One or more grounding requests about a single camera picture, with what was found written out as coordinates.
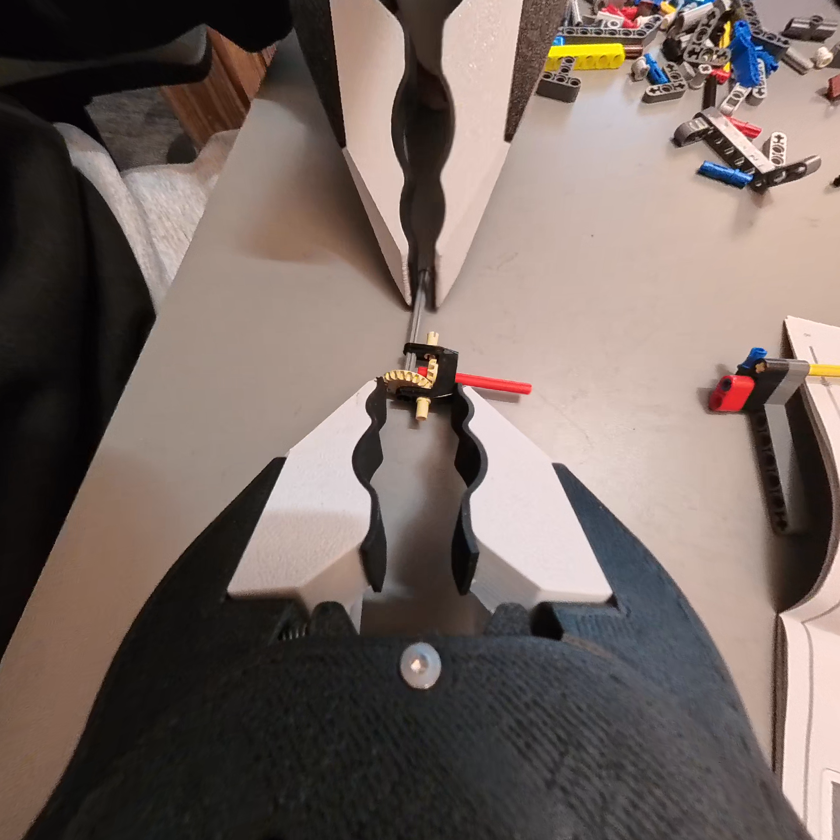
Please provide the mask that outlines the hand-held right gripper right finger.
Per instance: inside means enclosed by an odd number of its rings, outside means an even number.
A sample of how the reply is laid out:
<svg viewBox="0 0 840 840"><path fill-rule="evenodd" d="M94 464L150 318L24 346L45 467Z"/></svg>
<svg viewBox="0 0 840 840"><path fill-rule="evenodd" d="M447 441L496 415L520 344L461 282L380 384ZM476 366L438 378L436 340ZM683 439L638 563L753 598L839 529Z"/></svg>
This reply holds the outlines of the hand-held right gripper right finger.
<svg viewBox="0 0 840 840"><path fill-rule="evenodd" d="M465 484L451 545L458 593L489 612L607 603L613 589L550 457L469 386L451 408Z"/></svg>

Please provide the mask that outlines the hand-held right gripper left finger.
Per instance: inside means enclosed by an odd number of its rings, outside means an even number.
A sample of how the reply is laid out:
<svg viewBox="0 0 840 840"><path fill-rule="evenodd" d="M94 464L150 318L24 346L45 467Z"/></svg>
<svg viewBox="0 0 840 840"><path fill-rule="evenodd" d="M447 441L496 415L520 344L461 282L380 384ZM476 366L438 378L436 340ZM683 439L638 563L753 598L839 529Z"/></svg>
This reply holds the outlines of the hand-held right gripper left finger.
<svg viewBox="0 0 840 840"><path fill-rule="evenodd" d="M288 452L227 593L278 596L310 612L336 602L361 627L385 580L386 539L371 480L382 465L383 381L369 381Z"/></svg>

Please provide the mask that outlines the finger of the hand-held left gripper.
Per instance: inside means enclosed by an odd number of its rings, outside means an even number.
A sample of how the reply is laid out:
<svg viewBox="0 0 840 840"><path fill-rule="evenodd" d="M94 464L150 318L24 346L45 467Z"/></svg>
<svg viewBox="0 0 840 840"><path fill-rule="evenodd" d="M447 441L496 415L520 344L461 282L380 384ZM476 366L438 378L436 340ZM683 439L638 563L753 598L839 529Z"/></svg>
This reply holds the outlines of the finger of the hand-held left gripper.
<svg viewBox="0 0 840 840"><path fill-rule="evenodd" d="M330 12L343 156L387 268L410 304L410 245L401 216L405 163L395 141L396 104L406 78L404 29L383 2L331 1Z"/></svg>
<svg viewBox="0 0 840 840"><path fill-rule="evenodd" d="M423 3L423 68L443 107L423 130L423 267L441 308L466 262L509 151L522 2Z"/></svg>

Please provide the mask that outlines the black lego gear assembly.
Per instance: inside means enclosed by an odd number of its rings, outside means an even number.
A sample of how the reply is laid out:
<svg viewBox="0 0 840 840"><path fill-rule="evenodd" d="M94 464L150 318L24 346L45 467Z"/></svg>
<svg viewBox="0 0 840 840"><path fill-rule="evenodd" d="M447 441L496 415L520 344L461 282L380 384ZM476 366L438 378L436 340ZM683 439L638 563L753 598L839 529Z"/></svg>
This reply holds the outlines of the black lego gear assembly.
<svg viewBox="0 0 840 840"><path fill-rule="evenodd" d="M392 398L413 406L418 422L427 420L434 403L452 398L459 385L517 396L532 393L527 382L460 373L458 352L441 345L437 332L428 332L425 341L417 341L416 332L412 338L403 348L407 366L387 371L380 379Z"/></svg>

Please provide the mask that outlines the grey lego axle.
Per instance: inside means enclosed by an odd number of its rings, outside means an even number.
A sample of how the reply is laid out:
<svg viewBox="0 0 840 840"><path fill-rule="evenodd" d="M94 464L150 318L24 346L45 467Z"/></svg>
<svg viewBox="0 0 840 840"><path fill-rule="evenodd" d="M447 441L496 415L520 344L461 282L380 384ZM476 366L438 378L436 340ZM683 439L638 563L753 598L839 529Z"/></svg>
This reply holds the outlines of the grey lego axle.
<svg viewBox="0 0 840 840"><path fill-rule="evenodd" d="M413 283L412 316L408 330L407 343L418 342L429 294L433 291L434 276L431 269L420 269L416 273L416 279Z"/></svg>

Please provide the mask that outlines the instruction booklet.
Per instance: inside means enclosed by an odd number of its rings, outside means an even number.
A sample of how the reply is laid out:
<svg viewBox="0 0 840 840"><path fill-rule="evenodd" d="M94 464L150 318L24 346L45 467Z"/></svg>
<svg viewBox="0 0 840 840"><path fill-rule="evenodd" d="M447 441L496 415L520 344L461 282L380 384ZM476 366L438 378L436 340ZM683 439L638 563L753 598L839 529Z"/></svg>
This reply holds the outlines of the instruction booklet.
<svg viewBox="0 0 840 840"><path fill-rule="evenodd" d="M828 482L831 528L821 572L780 615L784 665L780 777L813 838L839 838L839 384L810 376L804 403Z"/></svg>

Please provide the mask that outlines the person's left forearm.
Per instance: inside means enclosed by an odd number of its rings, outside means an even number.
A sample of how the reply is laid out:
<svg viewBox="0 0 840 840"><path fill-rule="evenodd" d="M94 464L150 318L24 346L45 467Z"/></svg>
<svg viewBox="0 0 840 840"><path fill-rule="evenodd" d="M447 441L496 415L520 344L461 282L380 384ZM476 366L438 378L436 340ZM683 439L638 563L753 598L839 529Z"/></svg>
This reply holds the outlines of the person's left forearm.
<svg viewBox="0 0 840 840"><path fill-rule="evenodd" d="M287 1L3 1L2 96L81 123L101 95L203 81L212 29L248 53L292 30Z"/></svg>

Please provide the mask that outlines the pile of loose lego pieces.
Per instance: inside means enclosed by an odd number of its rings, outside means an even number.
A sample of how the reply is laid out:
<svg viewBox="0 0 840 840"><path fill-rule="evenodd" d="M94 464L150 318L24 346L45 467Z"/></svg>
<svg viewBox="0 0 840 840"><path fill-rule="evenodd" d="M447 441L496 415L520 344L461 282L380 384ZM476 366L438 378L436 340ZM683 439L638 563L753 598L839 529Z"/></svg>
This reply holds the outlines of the pile of loose lego pieces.
<svg viewBox="0 0 840 840"><path fill-rule="evenodd" d="M817 154L789 158L783 131L739 119L757 108L769 79L782 67L800 76L832 70L818 94L838 105L838 19L792 16L782 30L762 23L756 2L591 2L582 15L567 2L545 61L537 94L573 103L585 70L618 70L629 62L633 83L645 83L642 103L676 102L688 91L702 94L700 110L674 131L672 144L705 144L714 161L697 173L756 193L798 182L822 166Z"/></svg>

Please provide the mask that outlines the brown wooden cabinet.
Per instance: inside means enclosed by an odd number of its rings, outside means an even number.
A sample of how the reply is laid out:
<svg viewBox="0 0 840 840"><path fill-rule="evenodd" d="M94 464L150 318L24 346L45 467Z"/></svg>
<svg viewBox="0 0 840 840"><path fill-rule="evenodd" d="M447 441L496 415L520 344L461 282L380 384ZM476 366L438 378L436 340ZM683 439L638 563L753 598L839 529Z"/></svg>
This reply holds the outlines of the brown wooden cabinet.
<svg viewBox="0 0 840 840"><path fill-rule="evenodd" d="M207 30L211 61L203 80L160 89L183 132L200 151L215 134L242 127L276 45L248 52L216 30Z"/></svg>

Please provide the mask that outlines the person's grey fleece pants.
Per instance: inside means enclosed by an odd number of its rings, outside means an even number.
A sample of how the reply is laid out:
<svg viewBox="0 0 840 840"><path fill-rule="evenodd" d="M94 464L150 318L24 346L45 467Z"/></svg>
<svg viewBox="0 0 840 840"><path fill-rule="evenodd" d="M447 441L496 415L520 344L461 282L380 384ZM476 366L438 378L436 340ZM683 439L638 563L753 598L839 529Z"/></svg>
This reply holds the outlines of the person's grey fleece pants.
<svg viewBox="0 0 840 840"><path fill-rule="evenodd" d="M74 167L99 192L129 242L159 310L188 250L207 201L238 137L216 133L187 164L120 171L105 147L81 129L57 122Z"/></svg>

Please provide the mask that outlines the person's black jacket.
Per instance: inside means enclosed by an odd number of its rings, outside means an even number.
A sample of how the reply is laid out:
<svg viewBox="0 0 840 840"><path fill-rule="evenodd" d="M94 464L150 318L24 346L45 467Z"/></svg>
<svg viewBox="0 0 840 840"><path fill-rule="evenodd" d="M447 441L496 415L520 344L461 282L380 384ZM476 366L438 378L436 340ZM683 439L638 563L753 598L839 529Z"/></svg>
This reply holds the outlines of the person's black jacket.
<svg viewBox="0 0 840 840"><path fill-rule="evenodd" d="M119 217L65 137L2 97L3 653L154 319Z"/></svg>

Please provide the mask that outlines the lego frame with yellow axle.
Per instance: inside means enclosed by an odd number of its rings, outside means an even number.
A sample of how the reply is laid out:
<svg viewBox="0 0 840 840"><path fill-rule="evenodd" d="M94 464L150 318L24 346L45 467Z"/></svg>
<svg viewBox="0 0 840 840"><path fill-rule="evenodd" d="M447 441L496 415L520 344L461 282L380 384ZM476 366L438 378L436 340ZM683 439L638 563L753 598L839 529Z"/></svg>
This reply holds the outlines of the lego frame with yellow axle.
<svg viewBox="0 0 840 840"><path fill-rule="evenodd" d="M770 525L780 536L803 533L809 522L788 402L808 380L833 383L838 376L836 364L771 358L754 347L709 393L709 412L740 413L749 420Z"/></svg>

